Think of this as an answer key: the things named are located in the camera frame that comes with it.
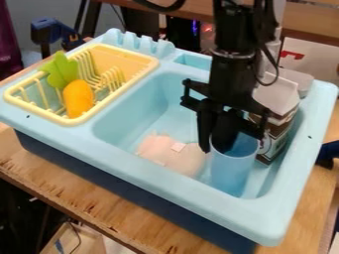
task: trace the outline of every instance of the plastic tray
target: plastic tray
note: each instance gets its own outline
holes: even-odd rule
[[[285,152],[269,167],[257,163],[243,196],[208,184],[208,170],[191,179],[135,155],[154,131],[180,142],[196,142],[195,113],[179,105],[185,78],[207,81],[211,58],[110,30],[88,45],[103,43],[157,57],[160,67],[82,124],[65,127],[0,98],[0,120],[76,159],[150,191],[244,237],[278,245],[288,228],[320,149],[337,98],[333,84],[314,81],[300,103]],[[0,92],[35,74],[15,80]]]

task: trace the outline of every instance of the wooden surface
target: wooden surface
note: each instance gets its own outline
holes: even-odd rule
[[[338,126],[339,104],[325,141],[339,139]],[[0,142],[2,179],[135,251],[228,253],[119,195],[30,154],[20,146],[13,130],[3,124]],[[314,167],[285,240],[275,248],[258,246],[256,254],[318,253],[337,172],[337,165],[333,171]]]
[[[134,9],[148,10],[131,0],[97,0]],[[152,0],[152,2],[168,6],[173,0]],[[312,0],[311,2],[339,5],[339,0]],[[186,19],[197,19],[213,22],[212,0],[186,0],[181,9],[170,13]],[[339,9],[309,4],[286,4],[283,27],[285,29],[310,33],[331,38],[339,38]]]

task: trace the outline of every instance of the yellow dish rack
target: yellow dish rack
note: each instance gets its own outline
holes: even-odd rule
[[[68,59],[78,62],[79,78],[95,95],[94,106],[81,116],[67,117],[62,91],[48,85],[48,74],[43,71],[7,88],[4,99],[58,124],[74,126],[88,120],[159,64],[155,58],[104,44],[91,44]]]

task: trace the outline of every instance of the black cable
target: black cable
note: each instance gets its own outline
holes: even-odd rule
[[[40,228],[40,232],[39,232],[39,236],[38,236],[38,242],[37,242],[37,245],[36,245],[36,253],[40,253],[40,251],[41,251],[41,247],[42,247],[42,243],[43,243],[43,239],[44,239],[44,235],[45,235],[44,233],[45,233],[46,225],[47,225],[48,220],[49,220],[50,211],[51,211],[51,207],[48,204],[46,204],[44,217],[43,217],[43,221],[42,221],[42,226]]]
[[[76,228],[73,226],[73,224],[71,222],[68,222],[69,225],[71,226],[71,228],[73,229],[74,233],[76,234],[76,237],[78,239],[78,243],[77,245],[69,252],[69,254],[72,254],[78,247],[80,247],[82,241],[81,241],[81,237],[79,235],[79,233],[77,232]]]
[[[235,2],[233,2],[232,0],[226,0],[227,3],[234,5],[234,6],[238,6],[238,4],[236,4]]]
[[[253,15],[253,30],[254,30],[254,34],[257,37],[257,41],[259,42],[259,48],[264,52],[265,56],[268,58],[268,60],[270,61],[270,63],[272,64],[272,66],[275,68],[276,70],[276,77],[274,78],[273,81],[269,82],[269,83],[264,83],[262,82],[258,76],[257,76],[257,70],[255,69],[254,66],[252,66],[252,71],[253,71],[253,75],[256,79],[256,81],[262,85],[262,86],[270,86],[272,84],[274,84],[275,82],[277,82],[277,80],[279,79],[279,65],[276,62],[275,58],[272,56],[270,50],[268,49],[267,45],[265,42],[262,41],[262,35],[259,34],[258,28],[262,26],[262,22],[263,22],[263,0],[256,0],[255,4],[254,4],[254,15]]]
[[[120,16],[120,14],[118,13],[117,9],[115,9],[115,7],[112,4],[110,4],[110,6],[111,6],[112,10],[115,12],[115,15],[117,15],[121,25],[123,26],[123,28],[126,31],[126,24],[125,24],[123,18]]]
[[[82,18],[83,18],[83,13],[84,13],[84,10],[85,10],[85,7],[86,7],[86,3],[87,3],[87,0],[81,0],[79,10],[78,10],[77,15],[76,15],[74,30],[77,33],[79,33],[79,29],[80,29],[81,21],[82,21]]]
[[[172,11],[176,11],[177,9],[180,9],[186,0],[176,0],[174,3],[172,3],[169,6],[161,6],[158,4],[151,3],[147,0],[133,0],[133,1],[138,4],[144,5],[145,7],[153,9],[157,12],[172,12]]]

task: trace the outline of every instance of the blue plastic cup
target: blue plastic cup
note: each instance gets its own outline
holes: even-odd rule
[[[258,150],[259,141],[244,133],[239,133],[232,149],[225,154],[218,152],[211,144],[211,185],[234,196],[241,196]]]

